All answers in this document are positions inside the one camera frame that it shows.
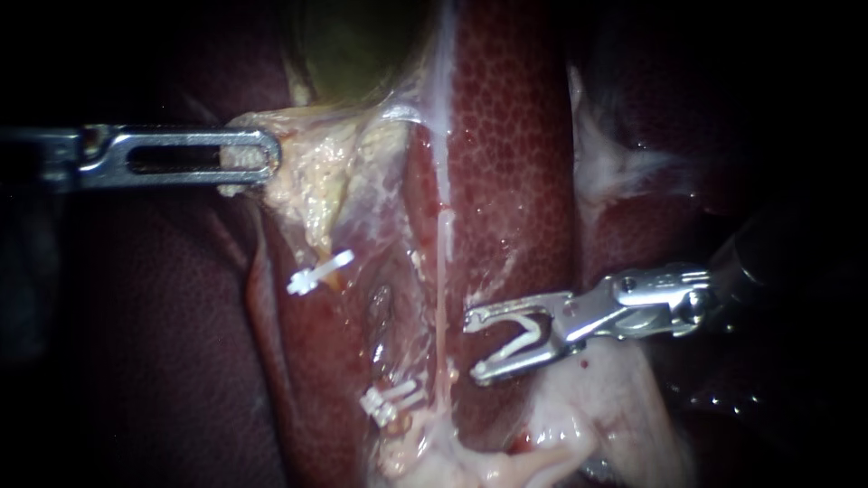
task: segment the metal screw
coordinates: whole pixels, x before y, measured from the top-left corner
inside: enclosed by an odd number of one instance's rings
[[[636,280],[632,277],[624,277],[621,279],[621,289],[624,290],[624,293],[630,293],[636,289]]]

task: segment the white plastic clip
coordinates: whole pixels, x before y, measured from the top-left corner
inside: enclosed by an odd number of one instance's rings
[[[306,267],[292,275],[287,285],[287,291],[290,295],[306,295],[316,289],[320,279],[335,272],[338,268],[348,265],[354,258],[353,252],[347,249],[320,266],[313,269]]]
[[[380,428],[386,427],[398,418],[398,413],[406,410],[428,397],[424,389],[416,389],[414,380],[406,380],[402,384],[386,391],[370,387],[359,404],[364,412],[373,418]]]

